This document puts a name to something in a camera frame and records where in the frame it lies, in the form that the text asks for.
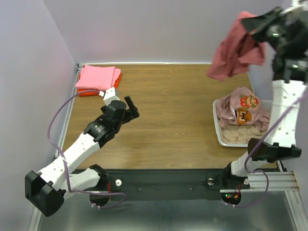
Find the beige t shirt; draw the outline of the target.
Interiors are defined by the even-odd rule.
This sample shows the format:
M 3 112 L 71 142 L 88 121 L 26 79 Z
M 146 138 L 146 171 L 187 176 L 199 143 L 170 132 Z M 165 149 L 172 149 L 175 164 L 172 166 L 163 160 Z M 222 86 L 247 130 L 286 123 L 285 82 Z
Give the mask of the beige t shirt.
M 226 144 L 248 144 L 251 138 L 261 139 L 265 133 L 254 125 L 228 125 L 222 129 L 222 141 Z

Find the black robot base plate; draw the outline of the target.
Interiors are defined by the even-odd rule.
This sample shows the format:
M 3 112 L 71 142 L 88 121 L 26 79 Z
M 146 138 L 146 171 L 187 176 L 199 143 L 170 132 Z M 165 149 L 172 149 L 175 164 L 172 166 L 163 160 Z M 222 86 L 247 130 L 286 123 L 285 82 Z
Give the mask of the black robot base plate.
M 249 189 L 244 178 L 223 179 L 222 169 L 109 169 L 108 176 L 95 187 L 106 191 L 110 183 L 113 196 L 90 195 L 92 203 L 104 205 L 120 201 L 220 200 L 221 192 Z

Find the white plastic laundry basket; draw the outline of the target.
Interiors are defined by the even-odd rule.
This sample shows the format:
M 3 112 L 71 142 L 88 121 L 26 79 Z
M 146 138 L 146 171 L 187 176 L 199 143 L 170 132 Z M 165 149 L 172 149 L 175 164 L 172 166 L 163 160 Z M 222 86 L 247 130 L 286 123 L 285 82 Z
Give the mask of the white plastic laundry basket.
M 216 131 L 216 135 L 217 135 L 217 139 L 218 142 L 221 146 L 223 147 L 237 147 L 237 148 L 247 148 L 247 143 L 246 144 L 236 144 L 236 143 L 225 143 L 223 141 L 223 135 L 222 135 L 222 129 L 220 127 L 219 124 L 219 120 L 217 117 L 217 112 L 216 112 L 216 104 L 217 104 L 218 100 L 214 100 L 213 101 L 213 118 L 214 118 L 214 126 L 215 126 L 215 131 Z M 272 109 L 272 101 L 271 100 L 262 100 L 262 107 L 264 107 L 265 109 L 271 111 Z

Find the folded orange t shirt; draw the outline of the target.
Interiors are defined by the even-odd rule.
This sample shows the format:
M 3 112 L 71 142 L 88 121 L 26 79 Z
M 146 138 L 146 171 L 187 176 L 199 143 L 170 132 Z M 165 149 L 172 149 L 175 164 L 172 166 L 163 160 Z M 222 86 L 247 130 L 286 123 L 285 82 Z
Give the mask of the folded orange t shirt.
M 121 78 L 122 78 L 121 72 L 119 72 L 119 74 L 115 74 L 113 77 L 112 87 L 115 87 L 116 89 L 118 89 L 118 85 L 120 83 Z M 80 97 L 99 95 L 99 92 L 93 89 L 77 89 L 77 93 L 80 93 L 79 94 Z

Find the mauve pixel print t shirt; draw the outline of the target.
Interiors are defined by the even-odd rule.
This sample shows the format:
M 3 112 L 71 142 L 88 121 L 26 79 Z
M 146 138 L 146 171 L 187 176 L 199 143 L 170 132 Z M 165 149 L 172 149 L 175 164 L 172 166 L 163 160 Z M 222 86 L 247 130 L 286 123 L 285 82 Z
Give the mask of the mauve pixel print t shirt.
M 246 87 L 236 88 L 231 94 L 218 99 L 215 108 L 221 128 L 228 125 L 254 125 L 261 131 L 268 129 L 270 111 Z

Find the dusty rose t shirt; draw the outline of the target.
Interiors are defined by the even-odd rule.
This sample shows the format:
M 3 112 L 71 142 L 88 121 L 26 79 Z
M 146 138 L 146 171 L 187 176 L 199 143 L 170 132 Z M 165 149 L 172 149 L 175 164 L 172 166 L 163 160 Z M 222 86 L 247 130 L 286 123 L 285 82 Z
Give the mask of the dusty rose t shirt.
M 223 81 L 228 77 L 246 73 L 250 65 L 262 66 L 265 62 L 265 44 L 256 42 L 246 32 L 242 19 L 254 14 L 240 12 L 233 22 L 226 38 L 219 44 L 207 76 Z

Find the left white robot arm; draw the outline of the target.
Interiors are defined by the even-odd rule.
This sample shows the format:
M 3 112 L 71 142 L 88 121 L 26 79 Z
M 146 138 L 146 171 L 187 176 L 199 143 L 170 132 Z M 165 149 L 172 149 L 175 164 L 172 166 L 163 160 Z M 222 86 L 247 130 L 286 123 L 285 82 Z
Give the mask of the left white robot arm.
M 138 108 L 129 96 L 124 101 L 114 99 L 101 108 L 102 115 L 90 122 L 77 140 L 60 157 L 38 172 L 31 170 L 25 176 L 25 197 L 44 216 L 50 217 L 65 200 L 77 194 L 94 198 L 121 196 L 123 192 L 111 192 L 107 172 L 93 165 L 81 173 L 76 168 L 90 155 L 100 150 L 115 137 L 123 124 L 140 116 Z

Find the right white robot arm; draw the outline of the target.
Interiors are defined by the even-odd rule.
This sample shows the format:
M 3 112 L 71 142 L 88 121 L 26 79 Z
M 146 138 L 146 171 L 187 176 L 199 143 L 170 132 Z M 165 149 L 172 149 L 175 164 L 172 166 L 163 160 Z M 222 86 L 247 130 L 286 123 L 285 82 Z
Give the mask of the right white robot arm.
M 251 173 L 277 160 L 297 158 L 295 128 L 301 101 L 308 92 L 308 18 L 306 2 L 276 7 L 270 12 L 241 20 L 245 31 L 257 42 L 267 42 L 274 50 L 272 60 L 273 100 L 269 128 L 261 139 L 251 139 L 247 151 L 230 162 L 221 176 L 232 188 Z

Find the folded pink t shirt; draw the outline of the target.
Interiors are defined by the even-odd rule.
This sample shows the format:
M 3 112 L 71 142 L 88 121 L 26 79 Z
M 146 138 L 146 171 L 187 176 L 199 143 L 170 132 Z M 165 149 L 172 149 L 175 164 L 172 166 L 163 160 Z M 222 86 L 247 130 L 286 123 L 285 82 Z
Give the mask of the folded pink t shirt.
M 85 65 L 75 87 L 78 90 L 100 90 L 117 87 L 121 76 L 121 70 L 115 66 L 99 67 Z

